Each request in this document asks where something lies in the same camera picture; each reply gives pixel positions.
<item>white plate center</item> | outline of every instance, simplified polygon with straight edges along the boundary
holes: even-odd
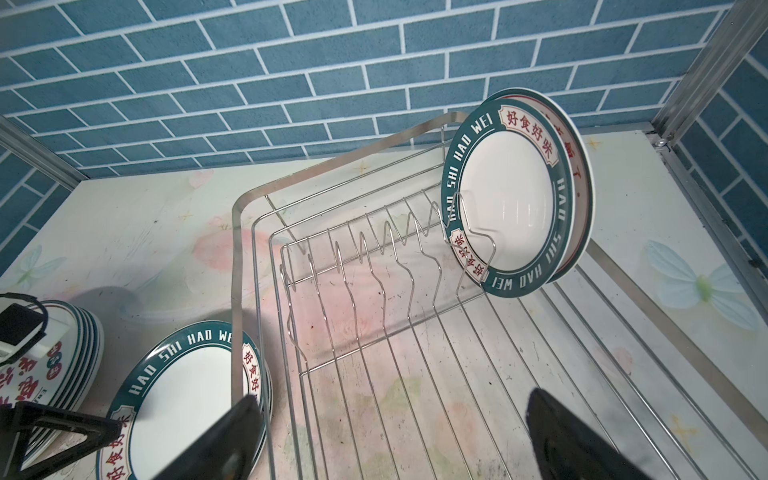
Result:
[[[152,385],[131,434],[136,478],[154,478],[230,409],[231,358],[219,347],[194,350]]]
[[[466,162],[459,191],[469,226],[496,242],[491,266],[517,270],[528,265],[552,223],[552,184],[538,149],[520,134],[499,131],[483,139]],[[472,249],[488,262],[491,242],[466,233]]]

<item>dish rack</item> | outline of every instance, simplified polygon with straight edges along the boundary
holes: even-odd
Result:
[[[252,478],[539,478],[525,423],[537,386],[652,478],[716,478],[722,465],[757,478],[592,257],[520,299],[468,278],[473,265],[457,262],[440,214],[449,129],[464,118],[444,114],[233,207],[233,338],[255,334],[275,377],[267,455]],[[406,151],[382,153],[397,146]],[[643,375],[658,387],[611,349],[619,334],[645,351],[653,370]],[[706,455],[673,431],[667,402],[707,427]]]

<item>stack of plates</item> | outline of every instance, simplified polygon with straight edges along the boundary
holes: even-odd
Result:
[[[581,136],[551,98],[525,88],[493,94],[462,123],[441,198],[456,259],[497,296],[523,296],[564,276],[592,231]]]
[[[96,457],[99,480],[154,478],[229,411],[231,327],[212,320],[186,326],[131,370],[107,414],[122,422],[122,430]],[[272,415],[270,374],[245,333],[243,394],[255,395],[266,415]],[[266,439],[266,424],[260,428],[252,466]]]
[[[41,302],[48,316],[69,330],[45,357],[23,356],[0,367],[0,403],[35,402],[77,410],[96,376],[104,352],[101,322],[86,310],[54,300]],[[35,429],[24,457],[29,465],[53,442],[58,430]]]

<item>wall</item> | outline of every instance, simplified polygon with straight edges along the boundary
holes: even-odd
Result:
[[[69,190],[0,147],[0,275],[68,195]]]
[[[649,121],[729,7],[0,0],[0,114],[90,178],[348,151],[510,86]]]
[[[752,263],[768,277],[768,34],[677,145]]]

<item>brick pattern wallpaper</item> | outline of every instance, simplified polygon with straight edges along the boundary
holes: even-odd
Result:
[[[729,7],[0,0],[0,114],[90,178],[349,151],[510,86],[649,121]]]
[[[0,275],[68,195],[69,190],[0,147]]]
[[[768,33],[685,133],[676,152],[768,277]]]

